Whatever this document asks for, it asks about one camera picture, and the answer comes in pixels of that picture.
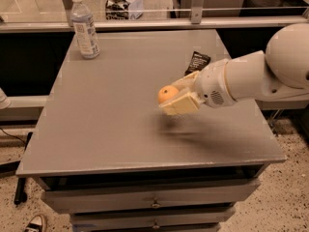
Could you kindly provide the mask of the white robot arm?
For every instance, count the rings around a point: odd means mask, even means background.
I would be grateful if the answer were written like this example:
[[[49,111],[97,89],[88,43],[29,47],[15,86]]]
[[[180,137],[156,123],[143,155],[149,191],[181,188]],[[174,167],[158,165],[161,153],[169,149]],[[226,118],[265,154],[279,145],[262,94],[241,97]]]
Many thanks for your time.
[[[244,100],[306,101],[309,94],[309,24],[277,31],[267,48],[212,62],[161,88],[158,106],[167,115],[188,114]]]

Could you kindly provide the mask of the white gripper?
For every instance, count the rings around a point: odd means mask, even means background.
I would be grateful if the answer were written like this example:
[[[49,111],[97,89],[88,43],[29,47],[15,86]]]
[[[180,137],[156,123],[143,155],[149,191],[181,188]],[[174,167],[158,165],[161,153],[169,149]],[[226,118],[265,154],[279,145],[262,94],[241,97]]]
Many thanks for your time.
[[[179,91],[195,88],[201,99],[195,93],[179,92],[172,99],[160,103],[159,107],[167,115],[179,115],[196,112],[202,103],[212,108],[234,105],[236,101],[230,94],[226,79],[228,62],[228,59],[223,59],[210,63],[200,72],[192,72],[172,83]]]

